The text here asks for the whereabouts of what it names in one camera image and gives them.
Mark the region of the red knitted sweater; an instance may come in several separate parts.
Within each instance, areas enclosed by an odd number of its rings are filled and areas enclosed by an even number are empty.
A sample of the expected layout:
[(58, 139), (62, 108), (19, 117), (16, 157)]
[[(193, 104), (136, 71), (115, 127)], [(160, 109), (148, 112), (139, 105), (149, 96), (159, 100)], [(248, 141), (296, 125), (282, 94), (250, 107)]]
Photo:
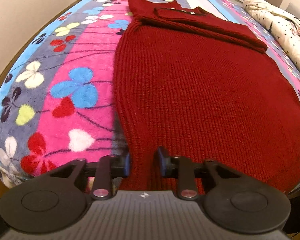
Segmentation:
[(300, 101), (241, 24), (177, 2), (128, 0), (114, 101), (132, 166), (123, 190), (172, 190), (155, 151), (213, 159), (282, 192), (300, 182)]

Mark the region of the colourful floral bed blanket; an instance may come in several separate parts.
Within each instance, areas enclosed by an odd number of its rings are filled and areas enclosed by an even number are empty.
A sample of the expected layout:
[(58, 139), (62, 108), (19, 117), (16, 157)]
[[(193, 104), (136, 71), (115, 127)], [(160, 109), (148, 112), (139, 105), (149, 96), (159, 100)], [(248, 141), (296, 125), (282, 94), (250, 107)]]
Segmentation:
[[(300, 101), (300, 74), (277, 42), (226, 0), (177, 2), (247, 26), (267, 45)], [(14, 187), (74, 159), (98, 161), (128, 144), (114, 101), (117, 45), (133, 15), (128, 0), (82, 0), (37, 36), (0, 88), (0, 179)]]

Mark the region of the cream star-patterned duvet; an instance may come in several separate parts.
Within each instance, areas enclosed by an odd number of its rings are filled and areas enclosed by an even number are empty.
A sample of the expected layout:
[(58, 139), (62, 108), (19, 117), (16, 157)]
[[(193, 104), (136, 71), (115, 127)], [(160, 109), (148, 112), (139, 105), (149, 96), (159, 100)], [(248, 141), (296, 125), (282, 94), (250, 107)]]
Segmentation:
[(243, 8), (267, 29), (300, 72), (300, 18), (265, 0), (244, 0)]

